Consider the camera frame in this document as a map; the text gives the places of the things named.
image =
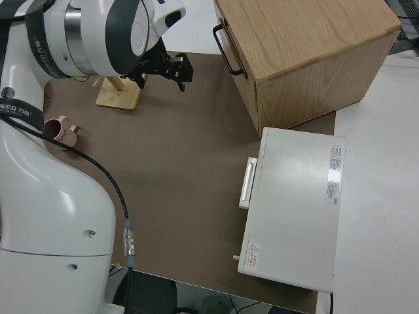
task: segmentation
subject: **brown table surface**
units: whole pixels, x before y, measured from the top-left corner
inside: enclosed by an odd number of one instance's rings
[[[260,139],[218,55],[189,54],[194,80],[148,76],[133,111],[96,105],[95,78],[50,83],[45,118],[81,127],[75,148],[102,163],[125,195],[136,233],[136,269],[145,273],[315,313],[317,292],[237,272],[247,211],[238,208],[248,156]],[[335,115],[296,127],[333,133]],[[101,183],[117,210],[113,262],[124,264],[123,215],[111,184],[94,166],[48,145],[57,158]]]

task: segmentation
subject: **metal connector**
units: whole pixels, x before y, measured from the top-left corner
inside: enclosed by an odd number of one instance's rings
[[[124,229],[124,253],[125,256],[134,255],[136,248],[134,247],[134,231],[131,228]]]

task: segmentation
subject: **oak wood grain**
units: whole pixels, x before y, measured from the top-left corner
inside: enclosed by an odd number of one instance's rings
[[[103,80],[96,104],[108,108],[133,110],[137,107],[141,91],[137,83],[128,78],[112,77],[109,80],[107,77]]]
[[[215,0],[257,81],[400,30],[383,0]]]
[[[398,31],[258,86],[261,130],[290,128],[361,100]]]
[[[257,112],[255,77],[253,76],[249,64],[244,59],[240,47],[236,43],[234,34],[230,31],[228,22],[221,15],[217,7],[215,7],[215,13],[219,23],[224,25],[224,29],[220,31],[220,36],[223,43],[223,50],[225,51],[229,63],[233,69],[243,69],[246,72],[246,75],[238,75],[233,77],[233,79],[250,115],[252,123],[259,132],[259,114]]]

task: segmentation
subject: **label sticker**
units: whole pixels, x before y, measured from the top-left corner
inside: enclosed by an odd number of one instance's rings
[[[339,203],[340,182],[342,180],[342,147],[335,145],[330,152],[329,173],[327,176],[327,196],[333,205]]]
[[[258,259],[260,250],[261,250],[261,246],[259,244],[256,244],[256,243],[249,244],[249,247],[247,248],[246,268],[249,268],[251,270],[256,269],[257,259]]]

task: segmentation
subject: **screw hole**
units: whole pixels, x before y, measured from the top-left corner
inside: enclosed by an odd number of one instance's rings
[[[68,266],[67,266],[67,269],[68,269],[69,271],[75,271],[77,268],[78,268],[78,267],[77,267],[77,265],[76,265],[76,264],[70,264],[70,265],[68,265]]]
[[[98,233],[94,230],[86,230],[83,232],[83,236],[90,239],[94,238],[97,234]]]
[[[64,53],[64,51],[61,51],[61,57],[63,58],[64,61],[68,61],[68,57],[67,55]]]

